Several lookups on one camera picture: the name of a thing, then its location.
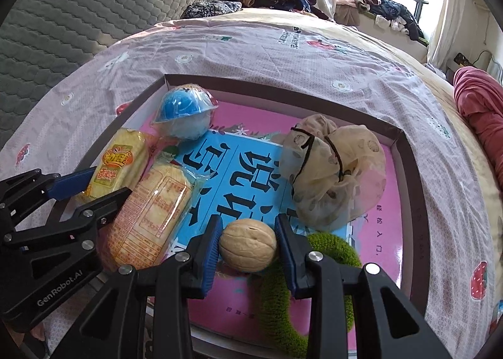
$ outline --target gray quilted mattress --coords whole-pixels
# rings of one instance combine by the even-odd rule
[[[18,0],[0,27],[0,149],[59,81],[195,1],[211,0]]]

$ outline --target mattress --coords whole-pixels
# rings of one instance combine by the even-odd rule
[[[0,27],[0,148],[59,81],[195,1],[211,0],[17,0]]]
[[[406,53],[358,31],[262,9],[158,24],[111,46],[52,88],[0,151],[0,179],[36,167],[70,173],[116,109],[165,73],[292,89],[404,130],[422,176],[431,230],[426,319],[453,357],[476,354],[501,298],[501,249],[490,231],[497,230],[503,207],[490,165],[457,114],[452,87]],[[19,228],[41,224],[50,207]],[[487,292],[475,300],[470,280],[481,261],[488,266]],[[51,349],[83,306],[83,293],[44,321]]]

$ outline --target green fuzzy headband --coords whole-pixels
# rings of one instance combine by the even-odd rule
[[[356,251],[342,238],[330,233],[307,236],[315,251],[328,255],[339,264],[361,267]],[[281,264],[276,262],[263,277],[260,292],[260,325],[276,347],[293,357],[306,357],[307,337],[300,335],[290,322],[290,291],[286,286]],[[354,315],[351,297],[345,296],[348,332],[353,327]]]

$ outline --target red blanket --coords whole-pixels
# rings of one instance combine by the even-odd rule
[[[454,99],[484,146],[503,189],[503,87],[481,69],[465,67],[454,75]]]

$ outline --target packaged bread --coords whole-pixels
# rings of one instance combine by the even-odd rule
[[[119,129],[103,153],[85,196],[96,199],[122,187],[133,190],[147,166],[153,139],[137,130]]]
[[[162,262],[170,234],[199,195],[201,182],[206,180],[168,163],[162,155],[109,227],[107,251],[117,265],[131,264],[142,269]]]

